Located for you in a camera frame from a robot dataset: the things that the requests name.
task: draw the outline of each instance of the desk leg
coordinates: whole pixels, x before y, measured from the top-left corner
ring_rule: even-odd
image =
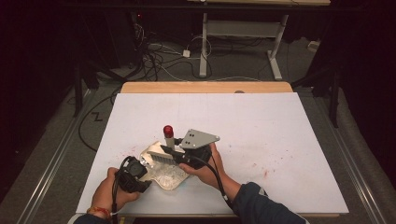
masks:
[[[201,61],[199,65],[199,77],[206,77],[206,63],[207,63],[207,52],[206,52],[206,37],[207,37],[207,13],[204,13],[204,20],[202,25],[202,49],[201,49]]]
[[[282,17],[282,22],[279,24],[279,27],[277,29],[276,33],[276,40],[275,40],[275,45],[273,50],[268,50],[267,55],[268,55],[268,60],[270,61],[270,65],[274,74],[275,80],[282,80],[282,76],[280,75],[280,70],[279,66],[277,65],[276,62],[276,53],[279,48],[280,42],[282,41],[282,35],[283,32],[285,31],[286,28],[286,22],[288,21],[289,15],[284,15]]]

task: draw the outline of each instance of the red bracelet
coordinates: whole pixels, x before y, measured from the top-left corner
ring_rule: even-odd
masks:
[[[107,209],[105,209],[105,208],[94,207],[94,206],[93,206],[93,207],[90,207],[90,208],[87,210],[87,213],[90,213],[90,212],[101,212],[101,213],[103,213],[103,214],[106,215],[106,217],[107,217],[108,220],[111,220],[110,212],[109,212]]]

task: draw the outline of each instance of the red cap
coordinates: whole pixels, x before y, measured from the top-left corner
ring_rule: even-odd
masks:
[[[173,128],[170,125],[166,125],[163,127],[163,134],[165,135],[165,138],[172,138],[173,137]]]

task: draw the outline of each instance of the denim sleeve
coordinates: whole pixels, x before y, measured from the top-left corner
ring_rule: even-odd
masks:
[[[246,224],[308,223],[285,205],[269,199],[264,190],[253,182],[241,186],[233,200],[233,212]]]
[[[78,217],[74,224],[110,224],[110,222],[91,214],[85,214],[81,217]]]

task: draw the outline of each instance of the white tabletop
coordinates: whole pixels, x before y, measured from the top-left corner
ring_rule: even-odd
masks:
[[[240,183],[254,181],[270,198],[300,214],[344,214],[347,206],[297,93],[121,93],[108,121],[77,213],[109,166],[138,157],[155,141],[164,144],[163,126],[175,137],[188,129],[220,136],[226,172]],[[220,193],[190,177],[166,191],[155,182],[121,214],[131,216],[227,216]]]

